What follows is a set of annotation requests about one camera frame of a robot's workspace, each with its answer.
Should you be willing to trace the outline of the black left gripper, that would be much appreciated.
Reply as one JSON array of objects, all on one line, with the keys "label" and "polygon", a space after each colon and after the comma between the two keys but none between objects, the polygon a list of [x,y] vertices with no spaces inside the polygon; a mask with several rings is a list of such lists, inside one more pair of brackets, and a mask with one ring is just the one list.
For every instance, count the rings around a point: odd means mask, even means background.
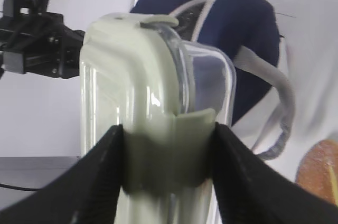
[{"label": "black left gripper", "polygon": [[85,32],[47,11],[49,0],[4,0],[1,17],[1,73],[51,78],[79,75]]}]

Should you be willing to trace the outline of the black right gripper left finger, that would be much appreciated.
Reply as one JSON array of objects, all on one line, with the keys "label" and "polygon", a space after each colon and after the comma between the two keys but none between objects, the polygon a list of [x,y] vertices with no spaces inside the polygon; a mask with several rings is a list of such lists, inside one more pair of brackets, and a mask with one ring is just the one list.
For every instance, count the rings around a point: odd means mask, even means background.
[{"label": "black right gripper left finger", "polygon": [[123,128],[112,126],[63,175],[1,210],[1,223],[114,223],[123,153]]}]

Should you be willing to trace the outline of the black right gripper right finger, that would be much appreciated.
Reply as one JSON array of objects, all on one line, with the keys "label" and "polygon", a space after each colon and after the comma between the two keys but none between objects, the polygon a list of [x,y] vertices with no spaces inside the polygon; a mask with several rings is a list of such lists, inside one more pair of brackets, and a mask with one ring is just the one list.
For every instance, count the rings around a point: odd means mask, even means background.
[{"label": "black right gripper right finger", "polygon": [[219,123],[212,179],[222,223],[337,223],[337,207],[284,178]]}]

